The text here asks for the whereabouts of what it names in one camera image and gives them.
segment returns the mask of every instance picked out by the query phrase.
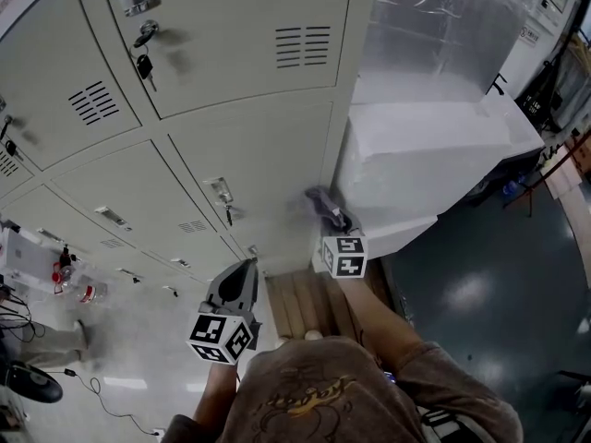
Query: cable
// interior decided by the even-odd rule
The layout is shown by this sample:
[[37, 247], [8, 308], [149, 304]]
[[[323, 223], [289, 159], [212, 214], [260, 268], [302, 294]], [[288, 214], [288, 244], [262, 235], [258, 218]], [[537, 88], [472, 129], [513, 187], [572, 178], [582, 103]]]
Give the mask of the cable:
[[65, 369], [64, 371], [52, 371], [52, 372], [48, 372], [47, 374], [65, 374], [66, 376], [77, 377], [78, 379], [80, 379], [82, 386], [84, 386], [86, 389], [88, 389], [90, 392], [92, 392], [94, 395], [96, 395], [99, 398], [99, 402], [101, 403], [103, 410], [105, 412], [107, 412], [109, 415], [116, 417], [116, 418], [126, 418], [126, 417], [130, 418], [131, 421], [134, 423], [134, 425], [138, 428], [138, 430], [141, 433], [143, 433], [144, 435], [150, 435], [151, 437], [157, 437], [159, 435], [158, 433], [147, 432], [147, 431], [143, 430], [141, 428], [141, 426], [138, 425], [138, 422], [136, 422], [136, 419], [134, 418], [134, 416], [131, 413], [124, 413], [122, 415], [118, 415], [117, 413], [109, 412], [106, 409], [106, 407], [104, 406], [103, 397], [101, 396], [101, 381], [99, 379], [97, 379], [96, 377], [93, 377], [90, 380], [90, 385], [87, 386], [86, 383], [84, 382], [84, 380], [82, 380], [82, 377], [80, 377], [78, 374], [76, 374], [75, 371], [72, 371], [71, 369]]
[[[17, 295], [14, 295], [13, 293], [10, 294], [10, 298], [8, 299], [10, 302], [17, 304], [17, 305], [21, 305], [24, 306], [27, 309], [27, 316], [25, 317], [24, 315], [15, 312], [14, 310], [12, 310], [11, 308], [8, 308], [6, 306], [0, 305], [0, 308], [6, 310], [7, 312], [3, 312], [0, 313], [0, 318], [1, 317], [15, 317], [16, 319], [9, 319], [9, 322], [15, 322], [18, 323], [18, 325], [13, 326], [8, 326], [6, 323], [2, 323], [0, 324], [0, 330], [8, 330], [10, 331], [10, 333], [19, 341], [24, 342], [24, 343], [30, 343], [31, 341], [33, 341], [35, 338], [42, 338], [43, 336], [45, 336], [45, 332], [46, 332], [46, 328], [44, 325], [42, 325], [41, 323], [35, 323], [32, 320], [32, 313], [30, 312], [29, 306], [27, 305], [27, 303], [21, 299], [20, 297], [18, 297]], [[30, 337], [29, 340], [23, 340], [22, 338], [20, 338], [19, 336], [17, 336], [17, 334], [13, 331], [13, 329], [24, 329], [26, 327], [30, 326], [31, 329], [33, 330], [33, 334]], [[43, 328], [43, 333], [39, 334], [37, 332], [37, 327], [42, 327]]]

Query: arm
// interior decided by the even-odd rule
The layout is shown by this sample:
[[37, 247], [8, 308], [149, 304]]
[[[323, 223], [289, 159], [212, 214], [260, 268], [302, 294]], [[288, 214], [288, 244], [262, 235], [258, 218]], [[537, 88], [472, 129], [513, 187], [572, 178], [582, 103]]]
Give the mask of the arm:
[[339, 283], [376, 353], [417, 405], [469, 416], [498, 443], [523, 441], [521, 424], [511, 405], [466, 374], [439, 346], [424, 343], [364, 281]]
[[381, 360], [393, 372], [423, 341], [413, 328], [374, 295], [363, 280], [339, 281], [365, 336]]
[[176, 415], [163, 443], [215, 441], [223, 432], [236, 395], [236, 366], [211, 365], [207, 385], [193, 419]]
[[211, 365], [193, 420], [216, 438], [222, 434], [236, 395], [236, 366]]

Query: white metal locker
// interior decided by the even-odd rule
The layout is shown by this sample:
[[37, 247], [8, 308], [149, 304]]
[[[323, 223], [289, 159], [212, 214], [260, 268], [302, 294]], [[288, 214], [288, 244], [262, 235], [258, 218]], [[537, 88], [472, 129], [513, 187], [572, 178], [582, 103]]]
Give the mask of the white metal locker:
[[238, 261], [150, 141], [85, 164], [54, 181], [97, 222], [115, 222], [138, 244], [212, 279]]
[[173, 280], [182, 275], [176, 269], [169, 268], [137, 249], [132, 254], [118, 254], [113, 250], [98, 257], [96, 265], [114, 273], [122, 283], [130, 284], [137, 283], [134, 278], [146, 285], [154, 284], [155, 281]]
[[[126, 47], [146, 20], [161, 117], [256, 95], [336, 83], [348, 0], [162, 0], [126, 17], [109, 0]], [[134, 50], [135, 55], [143, 50]]]
[[0, 145], [0, 198], [32, 178], [31, 173]]
[[72, 253], [131, 278], [119, 269], [144, 279], [167, 279], [180, 274], [146, 256], [141, 251], [113, 236], [73, 209], [46, 186], [40, 186], [2, 209], [9, 219], [42, 240], [53, 240], [57, 250], [67, 244]]
[[211, 181], [223, 178], [234, 200], [231, 231], [305, 214], [304, 191], [320, 178], [330, 103], [184, 126], [171, 139], [225, 222]]
[[277, 275], [308, 267], [313, 226], [313, 219], [300, 217], [290, 222], [244, 225], [234, 229], [232, 236], [244, 251], [254, 245], [259, 269]]
[[139, 126], [79, 0], [39, 0], [0, 41], [7, 134], [45, 169]]
[[57, 248], [67, 243], [84, 257], [114, 248], [119, 253], [133, 249], [73, 209], [46, 186], [39, 186], [4, 207], [2, 217], [41, 239], [54, 240]]
[[330, 103], [186, 126], [171, 132], [188, 169], [226, 222], [214, 179], [232, 195], [233, 226], [243, 251], [254, 245], [270, 273], [309, 261], [311, 208], [304, 191], [319, 182]]

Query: locker door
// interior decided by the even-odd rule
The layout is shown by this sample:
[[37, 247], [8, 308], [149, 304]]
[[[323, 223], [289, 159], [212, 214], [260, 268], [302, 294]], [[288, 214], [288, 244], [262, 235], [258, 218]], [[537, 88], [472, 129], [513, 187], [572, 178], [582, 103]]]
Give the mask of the locker door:
[[129, 47], [146, 20], [160, 116], [286, 90], [335, 85], [348, 0], [162, 0], [126, 17], [109, 0]]
[[49, 241], [57, 249], [67, 244], [72, 253], [119, 274], [122, 281], [132, 282], [132, 278], [118, 269], [132, 272], [142, 280], [180, 275], [93, 223], [46, 186], [37, 187], [6, 206], [2, 217]]
[[213, 179], [223, 178], [234, 200], [235, 227], [304, 214], [304, 191], [320, 177], [330, 103], [183, 126], [171, 139], [225, 221]]
[[313, 221], [304, 191], [318, 184], [330, 103], [256, 114], [171, 132], [188, 169], [225, 222], [223, 178], [233, 197], [230, 232], [244, 251], [259, 250], [271, 273], [309, 260]]
[[112, 249], [118, 253], [133, 249], [74, 210], [46, 186], [37, 187], [6, 206], [2, 217], [41, 239], [53, 240], [58, 248], [67, 243], [84, 257]]
[[54, 180], [97, 222], [115, 222], [122, 234], [202, 281], [238, 261], [150, 141], [83, 165]]
[[0, 198], [32, 178], [16, 157], [11, 157], [0, 145]]
[[42, 170], [139, 126], [79, 0], [39, 0], [0, 41], [7, 135]]

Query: brown t-shirt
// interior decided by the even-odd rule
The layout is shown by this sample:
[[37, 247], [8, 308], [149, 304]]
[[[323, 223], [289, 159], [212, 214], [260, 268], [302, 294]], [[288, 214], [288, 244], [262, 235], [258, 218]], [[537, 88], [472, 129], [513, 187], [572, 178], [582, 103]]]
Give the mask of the brown t-shirt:
[[[513, 408], [434, 343], [412, 350], [386, 378], [353, 341], [289, 341], [250, 362], [219, 442], [423, 442], [417, 405], [471, 417], [496, 443], [519, 443]], [[177, 415], [163, 443], [212, 441]]]

